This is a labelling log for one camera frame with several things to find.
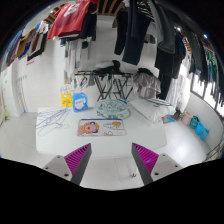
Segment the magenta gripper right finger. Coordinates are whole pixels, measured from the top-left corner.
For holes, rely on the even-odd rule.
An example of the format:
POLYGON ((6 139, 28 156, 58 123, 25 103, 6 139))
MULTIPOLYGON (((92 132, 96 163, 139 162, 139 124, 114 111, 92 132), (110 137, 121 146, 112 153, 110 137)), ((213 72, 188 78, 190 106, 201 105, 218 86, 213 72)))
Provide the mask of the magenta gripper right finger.
POLYGON ((153 182, 152 170, 158 160, 159 155, 137 143, 132 144, 132 156, 140 173, 144 185, 153 182))

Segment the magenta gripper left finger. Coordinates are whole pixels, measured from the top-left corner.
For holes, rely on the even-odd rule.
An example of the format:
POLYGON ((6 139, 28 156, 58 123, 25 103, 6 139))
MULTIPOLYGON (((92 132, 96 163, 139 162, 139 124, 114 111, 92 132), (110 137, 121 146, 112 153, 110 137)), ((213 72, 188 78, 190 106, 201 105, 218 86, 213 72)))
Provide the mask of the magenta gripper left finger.
POLYGON ((91 144, 86 144, 64 157, 72 173, 71 181, 74 184, 79 185, 81 183, 91 154, 91 144))

